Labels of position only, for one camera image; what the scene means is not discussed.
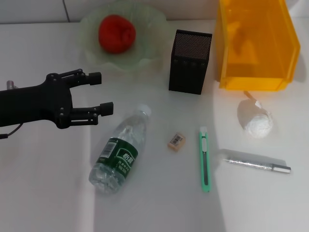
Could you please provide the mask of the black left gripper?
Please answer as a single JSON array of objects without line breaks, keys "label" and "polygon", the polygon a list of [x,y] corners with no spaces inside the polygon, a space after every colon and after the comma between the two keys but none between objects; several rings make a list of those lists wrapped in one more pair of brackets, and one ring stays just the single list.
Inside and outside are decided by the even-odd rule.
[{"label": "black left gripper", "polygon": [[23,87],[0,92],[0,126],[10,126],[40,120],[49,120],[59,128],[97,125],[99,116],[113,114],[113,102],[99,106],[73,108],[71,87],[100,85],[100,72],[88,75],[82,69],[49,74],[37,86]]}]

